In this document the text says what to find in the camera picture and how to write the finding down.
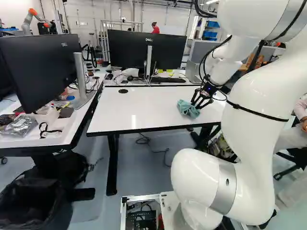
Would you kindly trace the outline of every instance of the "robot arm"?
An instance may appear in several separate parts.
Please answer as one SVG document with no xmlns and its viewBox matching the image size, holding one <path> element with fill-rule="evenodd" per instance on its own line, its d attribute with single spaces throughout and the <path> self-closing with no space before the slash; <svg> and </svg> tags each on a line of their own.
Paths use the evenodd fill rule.
<svg viewBox="0 0 307 230">
<path fill-rule="evenodd" d="M 220 1 L 218 21 L 234 40 L 214 51 L 213 57 L 223 59 L 208 57 L 210 81 L 226 82 L 236 69 L 234 62 L 260 40 L 289 43 L 280 59 L 244 75 L 228 96 L 222 132 L 239 163 L 193 149 L 175 156 L 172 185 L 182 215 L 194 230 L 214 229 L 223 215 L 248 225 L 260 225 L 271 217 L 274 146 L 295 102 L 307 90 L 306 19 L 305 0 Z"/>
<path fill-rule="evenodd" d="M 52 26 L 51 22 L 47 21 L 45 18 L 43 18 L 42 16 L 40 16 L 36 10 L 34 10 L 33 8 L 30 8 L 28 11 L 28 15 L 26 16 L 26 18 L 24 19 L 24 23 L 22 24 L 21 28 L 24 32 L 25 35 L 27 36 L 31 36 L 31 32 L 30 32 L 30 24 L 32 21 L 32 18 L 36 17 L 37 20 L 39 20 L 40 22 L 45 22 L 44 26 L 47 28 L 50 28 Z"/>
</svg>

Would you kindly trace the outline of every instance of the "computer monitor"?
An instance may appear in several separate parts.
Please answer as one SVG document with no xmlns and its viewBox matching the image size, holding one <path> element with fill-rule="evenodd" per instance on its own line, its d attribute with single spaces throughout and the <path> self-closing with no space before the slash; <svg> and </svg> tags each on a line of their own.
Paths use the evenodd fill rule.
<svg viewBox="0 0 307 230">
<path fill-rule="evenodd" d="M 186 36 L 108 30 L 111 66 L 144 69 L 147 47 L 152 46 L 152 69 L 179 69 L 186 40 Z"/>
<path fill-rule="evenodd" d="M 76 78 L 76 34 L 0 38 L 0 62 L 26 113 L 59 96 Z"/>
<path fill-rule="evenodd" d="M 4 64 L 0 61 L 0 101 L 12 92 L 13 86 L 4 71 Z"/>
</svg>

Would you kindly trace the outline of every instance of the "black bag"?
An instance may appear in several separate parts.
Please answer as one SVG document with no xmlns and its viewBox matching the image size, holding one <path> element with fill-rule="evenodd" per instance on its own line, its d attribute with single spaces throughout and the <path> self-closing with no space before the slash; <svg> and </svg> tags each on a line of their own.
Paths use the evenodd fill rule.
<svg viewBox="0 0 307 230">
<path fill-rule="evenodd" d="M 14 180 L 0 194 L 3 230 L 66 230 L 71 217 L 66 190 L 55 179 Z"/>
<path fill-rule="evenodd" d="M 56 179 L 62 182 L 62 185 L 71 189 L 77 184 L 85 182 L 89 172 L 89 164 L 85 156 L 75 153 L 71 150 L 60 153 L 55 156 L 59 164 L 59 172 Z M 42 178 L 38 168 L 34 166 L 32 169 L 24 172 L 25 178 Z"/>
</svg>

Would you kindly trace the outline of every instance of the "person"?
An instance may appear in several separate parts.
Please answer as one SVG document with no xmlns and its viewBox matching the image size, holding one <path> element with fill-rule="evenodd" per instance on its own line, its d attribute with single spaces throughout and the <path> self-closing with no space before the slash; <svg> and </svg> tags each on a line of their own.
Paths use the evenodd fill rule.
<svg viewBox="0 0 307 230">
<path fill-rule="evenodd" d="M 153 27 L 152 34 L 159 34 L 160 33 L 160 28 L 157 26 L 157 22 L 153 22 L 152 27 Z"/>
<path fill-rule="evenodd" d="M 274 152 L 286 149 L 301 149 L 307 147 L 307 94 L 299 99 L 295 105 L 294 113 L 299 124 L 290 129 L 281 131 L 275 145 Z"/>
</svg>

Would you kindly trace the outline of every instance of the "black strap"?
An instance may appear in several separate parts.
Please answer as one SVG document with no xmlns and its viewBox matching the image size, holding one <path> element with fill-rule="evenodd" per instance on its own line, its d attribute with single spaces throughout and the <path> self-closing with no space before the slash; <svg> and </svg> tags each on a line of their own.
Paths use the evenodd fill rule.
<svg viewBox="0 0 307 230">
<path fill-rule="evenodd" d="M 248 113 L 251 113 L 251 114 L 255 114 L 257 116 L 262 116 L 262 117 L 270 119 L 270 120 L 281 121 L 281 122 L 287 122 L 289 120 L 289 119 L 281 119 L 281 118 L 277 118 L 277 117 L 274 117 L 274 116 L 269 116 L 269 115 L 265 115 L 265 114 L 262 114 L 262 113 L 258 113 L 256 111 L 244 108 L 244 107 L 240 106 L 239 104 L 232 103 L 232 102 L 230 102 L 228 100 L 227 100 L 227 103 L 230 104 L 234 109 L 241 109 L 241 110 L 243 110 L 245 112 L 248 112 Z"/>
</svg>

